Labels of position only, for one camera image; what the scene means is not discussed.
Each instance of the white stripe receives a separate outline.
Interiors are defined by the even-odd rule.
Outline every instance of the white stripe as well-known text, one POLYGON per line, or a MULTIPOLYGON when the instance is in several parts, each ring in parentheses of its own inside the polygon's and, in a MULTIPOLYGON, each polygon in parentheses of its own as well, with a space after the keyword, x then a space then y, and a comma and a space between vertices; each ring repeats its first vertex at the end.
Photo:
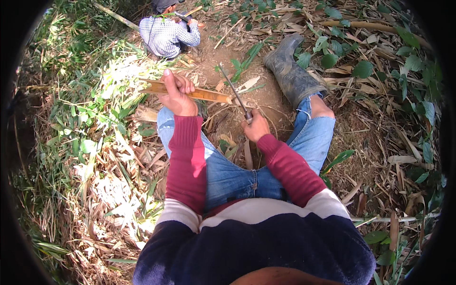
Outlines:
POLYGON ((269 198, 245 199, 229 206, 214 217, 205 219, 199 225, 199 230, 201 231, 203 227, 215 227, 225 220, 257 224, 284 213, 295 213, 305 217, 311 212, 323 219, 332 215, 350 219, 347 209, 339 198, 331 190, 325 189, 312 197, 305 208, 269 198))
POLYGON ((161 212, 155 226, 166 221, 178 221, 189 227, 194 233, 199 233, 201 216, 176 199, 165 199, 165 209, 161 212))

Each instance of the hat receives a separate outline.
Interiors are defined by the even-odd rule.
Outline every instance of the hat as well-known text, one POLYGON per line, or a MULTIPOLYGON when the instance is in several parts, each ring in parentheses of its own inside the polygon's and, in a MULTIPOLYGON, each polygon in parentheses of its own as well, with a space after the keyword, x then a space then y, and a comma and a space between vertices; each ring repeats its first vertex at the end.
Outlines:
POLYGON ((152 7, 154 7, 159 13, 163 13, 166 8, 179 2, 179 0, 152 0, 152 7))

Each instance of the sweater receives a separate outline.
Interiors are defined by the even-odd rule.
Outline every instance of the sweater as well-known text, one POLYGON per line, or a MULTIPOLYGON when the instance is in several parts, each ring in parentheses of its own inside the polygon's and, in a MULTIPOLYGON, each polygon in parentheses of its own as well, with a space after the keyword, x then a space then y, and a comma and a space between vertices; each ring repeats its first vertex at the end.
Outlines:
POLYGON ((174 116, 165 208, 138 258, 134 285, 230 284, 270 266, 367 284, 375 259, 345 206, 306 161, 273 135, 257 143, 293 203, 231 201, 202 219, 206 162, 201 117, 174 116))

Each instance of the patterned shirt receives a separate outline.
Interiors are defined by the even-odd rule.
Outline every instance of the patterned shirt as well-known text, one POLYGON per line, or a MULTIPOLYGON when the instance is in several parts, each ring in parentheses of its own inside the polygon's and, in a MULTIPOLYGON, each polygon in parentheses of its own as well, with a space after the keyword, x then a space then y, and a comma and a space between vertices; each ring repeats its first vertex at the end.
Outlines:
POLYGON ((140 34, 155 55, 174 58, 181 52, 179 42, 189 47, 200 43, 198 24, 189 26, 190 32, 170 19, 163 21, 161 17, 149 17, 141 20, 140 34))

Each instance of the ripped jeans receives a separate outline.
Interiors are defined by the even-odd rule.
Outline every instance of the ripped jeans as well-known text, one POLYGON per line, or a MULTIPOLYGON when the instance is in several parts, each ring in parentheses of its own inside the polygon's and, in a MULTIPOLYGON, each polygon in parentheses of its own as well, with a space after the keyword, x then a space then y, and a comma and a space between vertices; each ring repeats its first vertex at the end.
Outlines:
MULTIPOLYGON (((328 154, 336 119, 330 117, 311 119, 310 97, 300 102, 297 112, 295 130, 286 143, 301 155, 318 175, 328 154)), ((168 144, 174 134, 174 114, 166 107, 158 113, 157 129, 158 136, 170 157, 171 151, 168 144)), ((262 197, 288 200, 282 184, 272 175, 267 166, 257 170, 240 168, 226 159, 203 132, 201 132, 201 139, 205 147, 204 159, 207 165, 204 209, 206 212, 226 202, 241 198, 262 197)))

